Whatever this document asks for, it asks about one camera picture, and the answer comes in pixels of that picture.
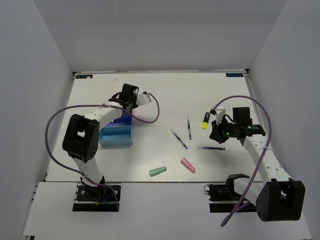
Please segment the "yellow cap black highlighter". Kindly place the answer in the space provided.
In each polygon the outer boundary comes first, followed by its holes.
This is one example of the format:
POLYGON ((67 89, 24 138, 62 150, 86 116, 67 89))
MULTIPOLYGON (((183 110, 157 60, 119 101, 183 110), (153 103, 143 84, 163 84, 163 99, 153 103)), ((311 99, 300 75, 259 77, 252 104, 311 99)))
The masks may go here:
POLYGON ((209 120, 210 120, 210 113, 206 112, 203 118, 202 126, 201 126, 202 129, 206 130, 208 128, 209 120))

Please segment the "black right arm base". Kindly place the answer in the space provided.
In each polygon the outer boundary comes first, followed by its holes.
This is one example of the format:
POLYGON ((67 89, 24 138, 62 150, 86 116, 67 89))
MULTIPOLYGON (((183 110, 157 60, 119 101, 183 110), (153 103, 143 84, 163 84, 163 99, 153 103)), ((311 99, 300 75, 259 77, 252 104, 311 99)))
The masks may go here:
POLYGON ((209 197, 210 213, 231 213, 241 195, 229 193, 225 184, 206 184, 203 191, 209 197))

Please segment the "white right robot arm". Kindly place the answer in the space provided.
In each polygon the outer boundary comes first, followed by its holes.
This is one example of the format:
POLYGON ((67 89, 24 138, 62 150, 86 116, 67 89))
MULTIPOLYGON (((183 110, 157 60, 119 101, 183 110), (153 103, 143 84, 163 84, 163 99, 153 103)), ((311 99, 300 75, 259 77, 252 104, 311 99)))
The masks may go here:
POLYGON ((234 107, 232 111, 233 118, 228 121, 224 107, 210 110, 216 118, 211 123, 209 137, 219 144, 230 138, 239 140, 257 166, 262 182, 252 183, 245 192, 251 177, 230 175, 226 180, 226 195, 233 200, 245 195, 263 222, 299 220, 306 191, 304 184, 293 180, 283 169, 272 148, 267 145, 268 138, 262 126, 253 124, 250 108, 234 107))

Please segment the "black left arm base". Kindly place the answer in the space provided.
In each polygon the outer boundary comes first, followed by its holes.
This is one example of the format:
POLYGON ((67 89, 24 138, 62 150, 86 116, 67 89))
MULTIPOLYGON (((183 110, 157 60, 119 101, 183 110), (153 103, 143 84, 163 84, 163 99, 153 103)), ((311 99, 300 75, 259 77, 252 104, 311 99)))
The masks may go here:
POLYGON ((78 184, 73 201, 73 212, 117 212, 117 206, 120 206, 121 186, 111 185, 116 198, 111 189, 106 188, 100 193, 90 192, 84 185, 78 184))

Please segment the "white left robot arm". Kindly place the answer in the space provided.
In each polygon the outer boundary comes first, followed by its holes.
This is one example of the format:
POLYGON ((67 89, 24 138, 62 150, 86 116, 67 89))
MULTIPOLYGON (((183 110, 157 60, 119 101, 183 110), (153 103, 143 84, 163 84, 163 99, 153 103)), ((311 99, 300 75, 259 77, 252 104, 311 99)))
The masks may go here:
POLYGON ((138 107, 139 88, 125 83, 121 92, 114 94, 103 107, 85 115, 73 114, 68 122, 62 149, 76 163, 84 175, 81 182, 89 186, 88 193, 99 200, 105 196, 103 175, 98 169, 95 155, 98 151, 101 128, 121 118, 123 110, 132 112, 138 107))

